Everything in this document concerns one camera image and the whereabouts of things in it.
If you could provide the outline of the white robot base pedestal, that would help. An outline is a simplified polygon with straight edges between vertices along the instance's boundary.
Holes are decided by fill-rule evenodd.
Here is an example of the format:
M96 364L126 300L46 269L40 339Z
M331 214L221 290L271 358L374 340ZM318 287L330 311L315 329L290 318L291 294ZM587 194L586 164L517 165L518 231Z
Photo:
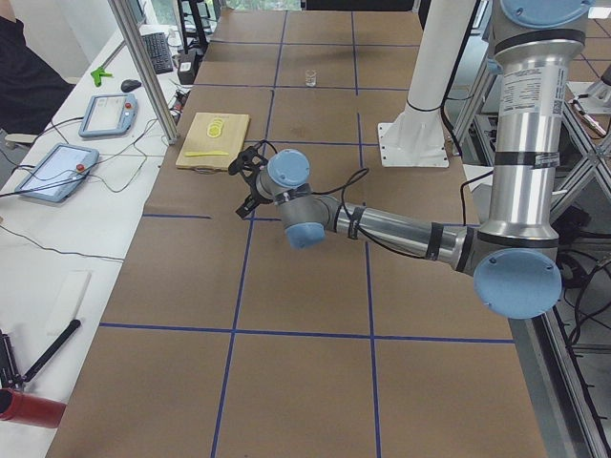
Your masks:
M433 0L403 112L378 125L381 163L388 168L446 168L441 119L445 93L463 38L471 31L475 0Z

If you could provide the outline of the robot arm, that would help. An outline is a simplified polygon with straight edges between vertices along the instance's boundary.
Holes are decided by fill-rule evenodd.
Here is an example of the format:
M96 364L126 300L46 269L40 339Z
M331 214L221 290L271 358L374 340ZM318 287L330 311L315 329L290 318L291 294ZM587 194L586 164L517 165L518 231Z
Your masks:
M566 80L584 47L590 9L588 1L494 2L482 67L498 75L500 98L492 145L473 147L492 181L478 227L452 229L350 204L343 188L314 192L303 153L284 149L264 157L257 146L240 152L228 169L249 188L239 216L271 204L294 248L315 245L329 232L367 239L471 276L477 296L498 315L524 320L546 313L562 290L550 215Z

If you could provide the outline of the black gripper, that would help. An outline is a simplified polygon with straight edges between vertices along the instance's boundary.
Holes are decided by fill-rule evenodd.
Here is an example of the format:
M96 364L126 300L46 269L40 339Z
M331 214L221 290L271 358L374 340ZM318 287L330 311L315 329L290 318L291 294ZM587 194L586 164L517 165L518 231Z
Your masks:
M243 180L250 190L249 198L246 198L236 210L236 214L241 219L246 219L251 215L258 207L258 203L267 203L267 197L264 196L257 187L257 179L260 171L261 167L257 165L244 165L240 171Z

